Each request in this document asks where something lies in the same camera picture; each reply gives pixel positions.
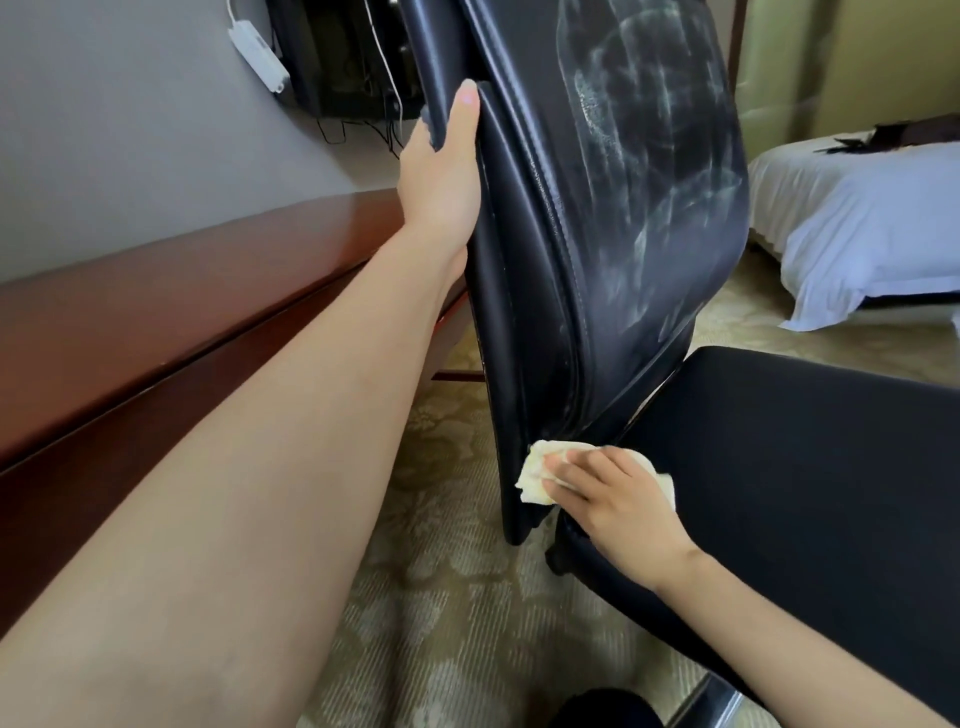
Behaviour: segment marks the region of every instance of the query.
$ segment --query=chair backrest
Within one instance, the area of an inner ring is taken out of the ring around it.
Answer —
[[[434,133],[480,83],[468,284],[505,534],[538,439],[615,442],[683,361],[747,238],[746,162],[703,0],[401,0]]]

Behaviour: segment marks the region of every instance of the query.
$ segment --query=carpet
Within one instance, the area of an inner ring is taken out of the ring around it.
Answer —
[[[697,319],[694,346],[777,352],[960,384],[950,326],[777,328],[792,301],[746,253]],[[449,366],[479,369],[470,332]],[[503,541],[486,390],[434,382],[410,413],[383,509],[298,728],[544,726],[594,687],[643,695],[666,720],[702,671],[543,561],[554,519]],[[776,726],[744,704],[737,726]]]

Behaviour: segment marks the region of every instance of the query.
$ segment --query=office chair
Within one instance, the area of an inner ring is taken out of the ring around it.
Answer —
[[[748,179],[702,0],[400,0],[442,144],[479,82],[483,205],[468,285],[504,533],[539,439],[617,444],[671,473],[693,540],[960,722],[960,391],[723,347],[689,354],[739,259]],[[719,725],[742,679],[566,514],[546,554],[712,677],[676,725]]]

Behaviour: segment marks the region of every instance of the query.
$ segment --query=hand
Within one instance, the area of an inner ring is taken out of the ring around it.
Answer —
[[[620,448],[569,450],[566,459],[548,455],[544,465],[577,492],[543,480],[547,494],[614,566],[660,593],[700,553],[660,486]]]
[[[480,212],[479,119],[477,86],[464,81],[453,101],[441,150],[433,151],[430,132],[421,120],[400,155],[396,191],[403,205],[404,227],[426,244],[437,246],[459,268],[457,276],[467,262],[467,241]]]

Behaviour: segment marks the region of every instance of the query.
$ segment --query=power strip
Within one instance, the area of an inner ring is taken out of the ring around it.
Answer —
[[[273,93],[280,93],[290,83],[290,74],[267,45],[249,20],[235,20],[230,13],[232,26],[228,30],[233,45],[260,77],[260,81]]]

